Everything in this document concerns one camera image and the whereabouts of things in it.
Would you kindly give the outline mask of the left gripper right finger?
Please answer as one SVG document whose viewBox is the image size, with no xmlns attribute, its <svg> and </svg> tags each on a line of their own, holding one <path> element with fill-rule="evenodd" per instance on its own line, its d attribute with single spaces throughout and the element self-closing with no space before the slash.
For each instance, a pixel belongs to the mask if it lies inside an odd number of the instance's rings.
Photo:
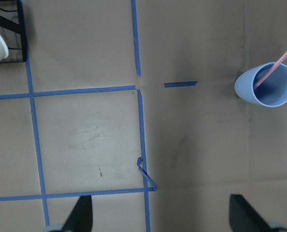
<svg viewBox="0 0 287 232">
<path fill-rule="evenodd" d="M 233 232 L 269 232 L 271 227 L 240 194 L 229 198 L 229 225 Z"/>
</svg>

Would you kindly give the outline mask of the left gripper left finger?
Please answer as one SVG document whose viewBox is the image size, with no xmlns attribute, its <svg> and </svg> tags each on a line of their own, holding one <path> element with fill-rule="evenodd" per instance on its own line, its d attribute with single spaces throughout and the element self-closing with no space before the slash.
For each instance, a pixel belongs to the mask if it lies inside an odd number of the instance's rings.
<svg viewBox="0 0 287 232">
<path fill-rule="evenodd" d="M 69 217 L 65 221 L 63 232 L 91 232 L 93 226 L 92 198 L 80 196 Z"/>
</svg>

